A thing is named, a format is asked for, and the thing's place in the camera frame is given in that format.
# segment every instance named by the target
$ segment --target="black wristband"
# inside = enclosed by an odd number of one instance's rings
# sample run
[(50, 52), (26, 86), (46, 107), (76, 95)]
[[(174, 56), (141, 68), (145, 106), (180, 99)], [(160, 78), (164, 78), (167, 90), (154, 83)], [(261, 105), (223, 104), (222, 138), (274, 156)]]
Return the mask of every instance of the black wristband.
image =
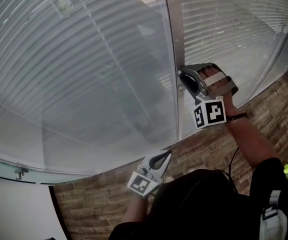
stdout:
[(247, 118), (248, 117), (248, 114), (246, 112), (244, 113), (240, 113), (240, 114), (236, 114), (236, 115), (233, 115), (233, 116), (226, 116), (226, 121), (233, 121), (233, 120), (236, 120), (236, 119), (239, 119), (239, 118)]

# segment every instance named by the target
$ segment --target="person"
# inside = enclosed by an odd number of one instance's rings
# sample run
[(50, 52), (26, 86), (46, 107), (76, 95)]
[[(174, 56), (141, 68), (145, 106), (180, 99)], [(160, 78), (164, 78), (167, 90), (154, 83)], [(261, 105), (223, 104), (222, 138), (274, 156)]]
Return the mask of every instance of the person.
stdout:
[[(109, 51), (97, 71), (98, 82), (148, 145), (169, 139), (175, 134), (169, 113), (173, 103), (159, 76), (170, 72), (171, 58), (160, 7), (141, 0), (90, 1), (93, 23)], [(161, 106), (167, 106), (164, 114)], [(98, 134), (96, 142), (105, 145), (104, 139)]]
[[(217, 72), (205, 68), (200, 75), (206, 79)], [(210, 91), (226, 81), (211, 85)], [(231, 92), (223, 101), (227, 116), (241, 113)], [(277, 207), (287, 217), (288, 239), (288, 181), (276, 151), (246, 117), (225, 125), (254, 169), (249, 196), (238, 194), (221, 171), (198, 169), (162, 185), (149, 214), (148, 199), (134, 194), (109, 239), (259, 239), (261, 215), (272, 191), (280, 191)]]

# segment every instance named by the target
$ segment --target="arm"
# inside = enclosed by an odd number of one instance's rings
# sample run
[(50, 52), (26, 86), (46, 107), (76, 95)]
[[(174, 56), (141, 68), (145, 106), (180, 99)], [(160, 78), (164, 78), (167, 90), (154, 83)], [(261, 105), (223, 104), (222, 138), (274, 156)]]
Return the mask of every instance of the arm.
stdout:
[[(205, 79), (217, 72), (218, 71), (215, 68), (207, 68), (204, 69), (200, 75)], [(225, 83), (227, 83), (227, 80), (223, 79), (211, 85), (209, 88), (210, 90), (216, 89)], [(223, 101), (227, 116), (234, 116), (241, 113), (241, 111), (233, 105), (231, 93), (226, 93), (223, 96)], [(238, 147), (252, 168), (256, 168), (264, 160), (277, 157), (277, 153), (271, 143), (256, 127), (251, 124), (247, 118), (242, 117), (229, 121), (226, 123), (226, 128), (233, 136)]]
[(148, 198), (132, 194), (130, 204), (124, 214), (121, 223), (142, 222), (148, 212)]

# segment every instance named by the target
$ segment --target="glass door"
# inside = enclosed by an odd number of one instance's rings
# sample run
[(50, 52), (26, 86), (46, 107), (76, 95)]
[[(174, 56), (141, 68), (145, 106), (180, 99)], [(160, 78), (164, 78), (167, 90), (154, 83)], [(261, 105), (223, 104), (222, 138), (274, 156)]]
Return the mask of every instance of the glass door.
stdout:
[(69, 182), (87, 177), (89, 175), (74, 175), (63, 173), (51, 173), (29, 169), (25, 166), (10, 165), (6, 161), (0, 161), (0, 179), (26, 184), (53, 185), (56, 183)]
[[(217, 64), (239, 88), (233, 97), (234, 104), (239, 107), (246, 103), (283, 48), (288, 35), (288, 0), (180, 3), (185, 64)], [(194, 100), (185, 91), (183, 138), (196, 132), (191, 116), (194, 107)]]
[(0, 0), (0, 161), (92, 175), (177, 141), (166, 0)]

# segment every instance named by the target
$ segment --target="white strap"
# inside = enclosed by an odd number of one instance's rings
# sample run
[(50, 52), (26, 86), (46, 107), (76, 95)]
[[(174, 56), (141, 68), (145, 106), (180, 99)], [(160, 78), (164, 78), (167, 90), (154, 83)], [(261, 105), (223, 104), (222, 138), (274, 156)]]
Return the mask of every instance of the white strap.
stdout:
[(206, 86), (209, 87), (224, 78), (226, 78), (226, 75), (223, 72), (217, 72), (216, 74), (213, 74), (210, 77), (204, 79), (204, 82)]
[(225, 84), (221, 87), (218, 87), (215, 90), (211, 91), (209, 93), (209, 96), (212, 99), (215, 99), (216, 97), (223, 96), (224, 94), (226, 94), (227, 92), (232, 90), (234, 87), (236, 87), (235, 83), (233, 81), (229, 81), (227, 84)]
[(278, 205), (280, 194), (281, 194), (280, 190), (273, 190), (272, 193), (270, 194), (269, 204), (270, 205)]
[(280, 194), (280, 190), (273, 190), (270, 194), (270, 207), (260, 216), (259, 240), (285, 240), (288, 219), (275, 207), (279, 204)]

